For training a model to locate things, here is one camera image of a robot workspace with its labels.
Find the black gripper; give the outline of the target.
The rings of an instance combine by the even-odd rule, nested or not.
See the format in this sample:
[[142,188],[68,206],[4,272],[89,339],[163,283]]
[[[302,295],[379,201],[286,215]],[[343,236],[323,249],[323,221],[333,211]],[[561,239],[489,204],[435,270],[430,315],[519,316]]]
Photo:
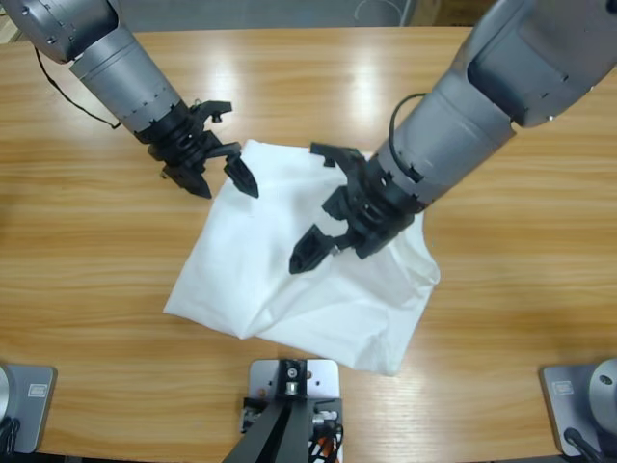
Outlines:
[[314,270],[334,250],[352,248],[365,259],[389,244],[427,207],[357,149],[313,142],[309,153],[321,156],[325,168],[338,167],[346,175],[346,183],[322,205],[346,229],[331,236],[312,225],[293,248],[288,266],[291,275]]
[[210,188],[203,178],[208,159],[224,157],[224,172],[242,193],[258,199],[258,185],[249,167],[241,158],[239,143],[222,143],[212,131],[206,130],[210,119],[220,123],[222,116],[232,111],[229,101],[196,99],[189,107],[179,102],[161,120],[135,134],[148,146],[148,153],[164,164],[163,175],[187,192],[210,199]]

